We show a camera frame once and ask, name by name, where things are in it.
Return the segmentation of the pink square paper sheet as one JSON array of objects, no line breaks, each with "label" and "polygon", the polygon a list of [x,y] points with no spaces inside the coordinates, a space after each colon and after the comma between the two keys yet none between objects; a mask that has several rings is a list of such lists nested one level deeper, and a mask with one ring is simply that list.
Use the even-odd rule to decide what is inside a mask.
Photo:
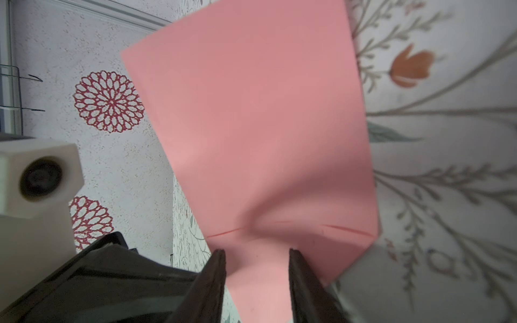
[{"label": "pink square paper sheet", "polygon": [[290,249],[329,284],[377,240],[343,1],[217,1],[122,59],[243,322],[292,318]]}]

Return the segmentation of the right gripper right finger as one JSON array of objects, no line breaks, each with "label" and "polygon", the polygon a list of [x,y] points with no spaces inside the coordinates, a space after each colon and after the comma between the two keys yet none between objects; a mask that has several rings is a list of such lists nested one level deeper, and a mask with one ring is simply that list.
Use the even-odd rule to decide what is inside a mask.
[{"label": "right gripper right finger", "polygon": [[349,323],[299,250],[289,250],[289,292],[294,323]]}]

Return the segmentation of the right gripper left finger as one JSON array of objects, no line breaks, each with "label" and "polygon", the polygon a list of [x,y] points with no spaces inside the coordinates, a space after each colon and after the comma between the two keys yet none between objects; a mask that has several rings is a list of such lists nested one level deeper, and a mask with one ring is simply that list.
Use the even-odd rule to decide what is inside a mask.
[{"label": "right gripper left finger", "polygon": [[226,253],[215,250],[166,322],[221,322],[225,283]]}]

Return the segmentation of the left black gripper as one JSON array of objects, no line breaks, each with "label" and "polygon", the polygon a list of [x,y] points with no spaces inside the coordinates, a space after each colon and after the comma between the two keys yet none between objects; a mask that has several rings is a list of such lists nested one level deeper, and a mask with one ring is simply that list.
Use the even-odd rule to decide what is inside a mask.
[{"label": "left black gripper", "polygon": [[143,257],[120,233],[109,234],[1,311],[1,321],[165,322],[196,276]]}]

